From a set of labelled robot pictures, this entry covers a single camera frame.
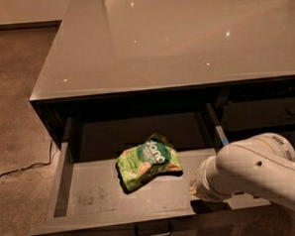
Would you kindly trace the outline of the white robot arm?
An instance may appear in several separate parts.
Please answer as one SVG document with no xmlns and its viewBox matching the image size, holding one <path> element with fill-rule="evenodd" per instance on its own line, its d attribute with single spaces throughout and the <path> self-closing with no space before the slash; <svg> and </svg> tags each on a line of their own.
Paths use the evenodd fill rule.
<svg viewBox="0 0 295 236">
<path fill-rule="evenodd" d="M 189 183 L 190 194 L 204 201 L 242 191 L 295 211 L 295 150 L 278 134 L 254 135 L 204 160 Z"/>
</svg>

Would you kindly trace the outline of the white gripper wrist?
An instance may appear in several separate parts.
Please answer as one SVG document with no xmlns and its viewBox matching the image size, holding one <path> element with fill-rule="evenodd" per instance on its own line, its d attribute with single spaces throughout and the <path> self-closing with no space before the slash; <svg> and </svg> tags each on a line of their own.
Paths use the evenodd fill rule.
<svg viewBox="0 0 295 236">
<path fill-rule="evenodd" d="M 226 177 L 216 155 L 202 162 L 189 183 L 189 193 L 208 202 L 222 202 L 241 192 Z"/>
</svg>

